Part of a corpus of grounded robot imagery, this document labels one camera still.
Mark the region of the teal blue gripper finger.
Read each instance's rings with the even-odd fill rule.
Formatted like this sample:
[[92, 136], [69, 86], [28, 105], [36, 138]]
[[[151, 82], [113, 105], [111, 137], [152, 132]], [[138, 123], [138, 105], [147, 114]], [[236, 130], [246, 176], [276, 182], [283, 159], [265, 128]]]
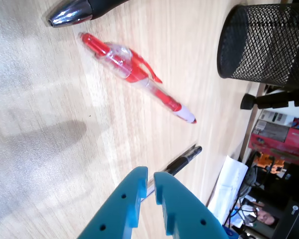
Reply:
[[147, 195], [148, 168], [133, 169], [116, 187], [92, 220], [78, 236], [80, 239], [130, 239], [138, 227], [141, 199]]
[[162, 206], [166, 235], [174, 239], [227, 239], [216, 217], [180, 181], [166, 172], [154, 174], [156, 204]]

